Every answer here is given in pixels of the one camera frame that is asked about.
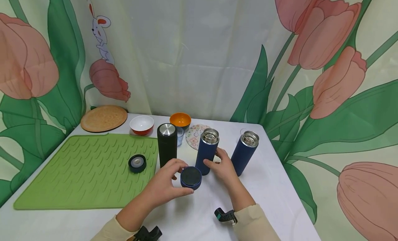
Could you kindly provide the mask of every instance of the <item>cartoon rabbit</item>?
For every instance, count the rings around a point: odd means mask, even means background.
[[[106,60],[107,63],[115,65],[115,60],[113,60],[112,54],[108,50],[107,42],[108,39],[105,34],[104,28],[108,28],[111,25],[111,21],[109,18],[105,16],[97,16],[95,18],[94,14],[94,6],[91,0],[87,0],[88,6],[90,8],[91,15],[93,16],[93,34],[97,38],[98,42],[100,43],[97,45],[99,48],[99,52],[102,55],[102,59]]]

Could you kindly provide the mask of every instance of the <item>red and white bowl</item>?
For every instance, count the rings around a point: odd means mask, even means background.
[[[130,128],[139,136],[149,134],[154,126],[155,121],[147,115],[136,116],[130,121]]]

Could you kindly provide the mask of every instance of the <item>bowl rim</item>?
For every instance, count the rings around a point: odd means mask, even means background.
[[[186,115],[186,116],[189,118],[189,123],[186,124],[186,125],[177,125],[177,124],[173,124],[171,120],[172,120],[172,117],[173,117],[174,115],[176,115],[176,114]],[[175,126],[177,126],[177,127],[186,127],[186,126],[189,126],[189,125],[191,124],[192,118],[191,118],[191,116],[190,116],[188,113],[178,112],[178,113],[173,113],[173,114],[170,116],[169,121],[170,121],[171,124],[173,124],[173,125],[175,125]]]
[[[144,118],[149,118],[149,119],[151,120],[152,125],[151,125],[149,128],[147,128],[147,129],[142,129],[142,130],[138,130],[138,129],[134,129],[134,128],[131,127],[131,123],[133,122],[133,120],[135,120],[136,118],[143,118],[143,117],[144,117]],[[132,129],[133,131],[147,131],[147,130],[151,129],[151,128],[154,126],[154,124],[155,124],[155,120],[154,120],[151,116],[148,116],[148,115],[139,115],[139,116],[134,117],[132,120],[130,120],[129,126],[130,126],[130,129]]]

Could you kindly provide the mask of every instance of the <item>curtain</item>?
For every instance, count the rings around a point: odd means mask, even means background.
[[[0,0],[0,205],[113,104],[261,124],[322,240],[398,239],[396,1]]]

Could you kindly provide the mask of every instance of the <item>wrist strap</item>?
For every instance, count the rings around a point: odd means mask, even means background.
[[[155,228],[149,232],[145,226],[142,226],[141,229],[134,235],[133,241],[157,241],[160,236],[162,236],[162,232],[159,227],[155,226]]]
[[[214,215],[217,217],[219,222],[231,221],[232,225],[236,225],[238,220],[235,217],[235,211],[230,210],[229,212],[224,212],[221,208],[215,210]]]

